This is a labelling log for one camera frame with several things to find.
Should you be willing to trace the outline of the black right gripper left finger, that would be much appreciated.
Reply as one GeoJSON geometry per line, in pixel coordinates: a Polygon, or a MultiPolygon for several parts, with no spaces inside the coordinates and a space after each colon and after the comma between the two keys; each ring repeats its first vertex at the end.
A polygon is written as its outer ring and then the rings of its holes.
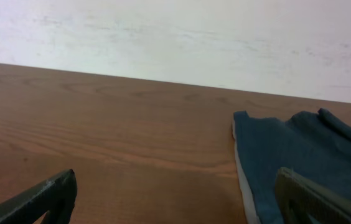
{"type": "Polygon", "coordinates": [[[64,170],[0,203],[0,224],[68,224],[75,207],[77,180],[73,170],[64,170]]]}

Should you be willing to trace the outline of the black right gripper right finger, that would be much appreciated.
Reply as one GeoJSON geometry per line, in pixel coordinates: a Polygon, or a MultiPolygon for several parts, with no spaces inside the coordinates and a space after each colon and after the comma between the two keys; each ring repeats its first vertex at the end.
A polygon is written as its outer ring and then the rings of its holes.
{"type": "Polygon", "coordinates": [[[274,194],[284,223],[351,223],[351,201],[281,167],[274,194]]]}

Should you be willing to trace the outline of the dark blue shorts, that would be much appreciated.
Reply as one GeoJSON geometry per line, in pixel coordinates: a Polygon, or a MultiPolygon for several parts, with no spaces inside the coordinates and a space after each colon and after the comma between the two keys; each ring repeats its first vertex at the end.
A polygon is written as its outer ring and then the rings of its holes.
{"type": "Polygon", "coordinates": [[[248,223],[282,223],[274,186],[281,167],[351,200],[351,127],[330,111],[287,121],[233,115],[232,135],[248,223]]]}

